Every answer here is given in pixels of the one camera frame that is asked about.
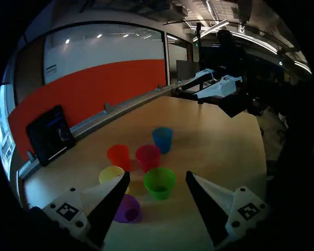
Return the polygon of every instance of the green cup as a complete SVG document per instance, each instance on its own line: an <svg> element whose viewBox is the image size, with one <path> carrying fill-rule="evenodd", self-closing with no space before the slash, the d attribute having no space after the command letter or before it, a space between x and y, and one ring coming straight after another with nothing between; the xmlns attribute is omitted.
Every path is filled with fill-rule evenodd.
<svg viewBox="0 0 314 251"><path fill-rule="evenodd" d="M144 176L144 186L155 199L165 200L175 186L175 175L167 168L151 169Z"/></svg>

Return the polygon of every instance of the glass window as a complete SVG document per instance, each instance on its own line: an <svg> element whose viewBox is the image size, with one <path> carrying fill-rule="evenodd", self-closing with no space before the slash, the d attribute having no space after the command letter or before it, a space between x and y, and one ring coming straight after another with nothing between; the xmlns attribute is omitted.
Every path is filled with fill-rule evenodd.
<svg viewBox="0 0 314 251"><path fill-rule="evenodd" d="M8 125L8 112L5 100L5 86L0 86L0 156L3 168L9 179L9 168L12 154L15 148L15 142L10 133Z"/></svg>
<svg viewBox="0 0 314 251"><path fill-rule="evenodd" d="M158 31L122 24L67 28L46 37L45 83L95 66L149 59L164 60L162 34Z"/></svg>
<svg viewBox="0 0 314 251"><path fill-rule="evenodd" d="M178 81L177 60L193 61L192 44L173 35L167 34L169 52L170 84Z"/></svg>

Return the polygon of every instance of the red cup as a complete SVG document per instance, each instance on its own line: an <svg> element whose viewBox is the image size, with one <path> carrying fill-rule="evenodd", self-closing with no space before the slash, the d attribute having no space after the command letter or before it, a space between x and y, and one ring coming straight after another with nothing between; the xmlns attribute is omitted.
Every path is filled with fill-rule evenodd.
<svg viewBox="0 0 314 251"><path fill-rule="evenodd" d="M114 145L109 148L107 158L114 166L121 167L125 172L130 171L129 149L126 145Z"/></svg>
<svg viewBox="0 0 314 251"><path fill-rule="evenodd" d="M136 151L136 159L145 173L160 166L160 155L160 149L154 145L144 145Z"/></svg>

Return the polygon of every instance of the fluorescent light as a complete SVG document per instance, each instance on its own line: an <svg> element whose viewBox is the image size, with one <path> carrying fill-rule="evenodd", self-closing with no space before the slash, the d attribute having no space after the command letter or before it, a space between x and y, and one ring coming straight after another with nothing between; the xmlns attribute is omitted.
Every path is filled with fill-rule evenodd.
<svg viewBox="0 0 314 251"><path fill-rule="evenodd" d="M209 27L207 30L205 30L203 33L200 34L200 38L206 36L208 33L212 32L212 31L218 30L221 27L226 26L228 24L229 24L228 20L225 19L225 20L221 21L220 23L217 23L217 24L213 25L212 27ZM197 40L198 40L197 37L193 38L193 42L195 42Z"/></svg>
<svg viewBox="0 0 314 251"><path fill-rule="evenodd" d="M166 35L168 38L170 38L170 39L174 39L174 40L178 40L178 38L175 38L175 37L172 37L172 36L170 36L170 35Z"/></svg>
<svg viewBox="0 0 314 251"><path fill-rule="evenodd" d="M148 38L148 37L150 37L151 35L150 35L150 33L149 34L147 34L147 35L145 35L145 36L143 36L143 37L141 37L142 39L146 39L146 38Z"/></svg>
<svg viewBox="0 0 314 251"><path fill-rule="evenodd" d="M311 74L311 69L307 65L305 65L299 61L294 61L294 64L297 66L300 66L301 68L304 68L306 71L308 71Z"/></svg>
<svg viewBox="0 0 314 251"><path fill-rule="evenodd" d="M208 12L209 12L209 14L212 16L212 18L214 19L214 21L218 22L218 20L216 20L216 17L214 17L214 16L217 16L217 13L215 12L214 9L212 9L212 6L211 6L211 4L209 3L209 1L210 1L210 0L207 0L207 1L206 1L207 7L208 7Z"/></svg>
<svg viewBox="0 0 314 251"><path fill-rule="evenodd" d="M206 31L206 30L208 30L210 27L206 27L206 26L202 26L201 27L201 31ZM191 26L191 30L196 30L196 26Z"/></svg>
<svg viewBox="0 0 314 251"><path fill-rule="evenodd" d="M241 33L233 32L233 31L231 31L231 34L232 34L233 36L236 36L236 37L239 37L239 38L243 38L243 39L245 39L245 40L248 40L248 41L250 41L250 42L253 42L253 43L255 43L255 44L258 44L259 46L262 46L262 47L264 47L265 49L267 49L267 50L269 50L269 51L271 51L272 53L274 53L274 54L277 55L277 51L278 51L278 50L277 50L275 47L273 47L272 45L269 45L269 44L266 43L266 42L263 42L263 41L261 41L261 40L259 40L259 39L254 38L254 37L247 36L247 35L244 35L244 34L241 34Z"/></svg>

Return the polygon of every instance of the yellow cup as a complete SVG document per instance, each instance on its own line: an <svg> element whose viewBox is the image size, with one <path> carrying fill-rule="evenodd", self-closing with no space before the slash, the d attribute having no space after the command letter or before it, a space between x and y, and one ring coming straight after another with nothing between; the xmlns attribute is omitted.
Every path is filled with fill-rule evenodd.
<svg viewBox="0 0 314 251"><path fill-rule="evenodd" d="M108 166L99 174L100 184L105 183L108 180L114 179L115 177L124 173L124 170L119 166ZM129 187L126 190L125 194L129 193Z"/></svg>

